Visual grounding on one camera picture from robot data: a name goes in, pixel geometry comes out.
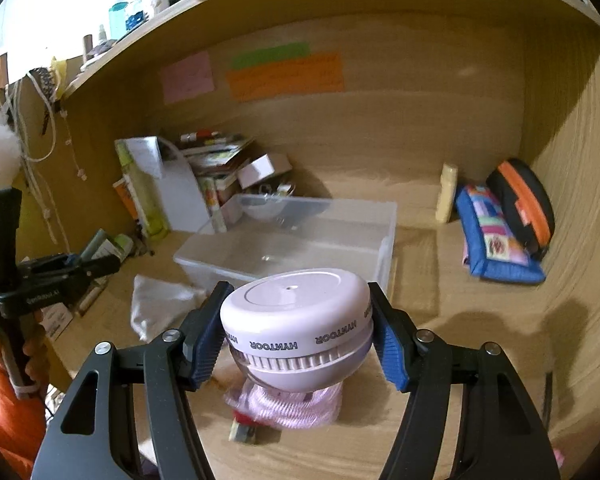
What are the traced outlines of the left hand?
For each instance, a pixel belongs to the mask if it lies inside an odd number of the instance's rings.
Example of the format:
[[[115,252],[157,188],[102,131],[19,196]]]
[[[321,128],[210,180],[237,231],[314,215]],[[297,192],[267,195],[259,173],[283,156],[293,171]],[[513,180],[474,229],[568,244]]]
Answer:
[[[46,330],[42,324],[40,310],[27,314],[26,338],[21,341],[20,353],[24,356],[23,367],[16,363],[17,345],[0,328],[0,372],[7,376],[7,382],[20,400],[38,396],[43,399],[50,382],[50,359],[46,347]]]

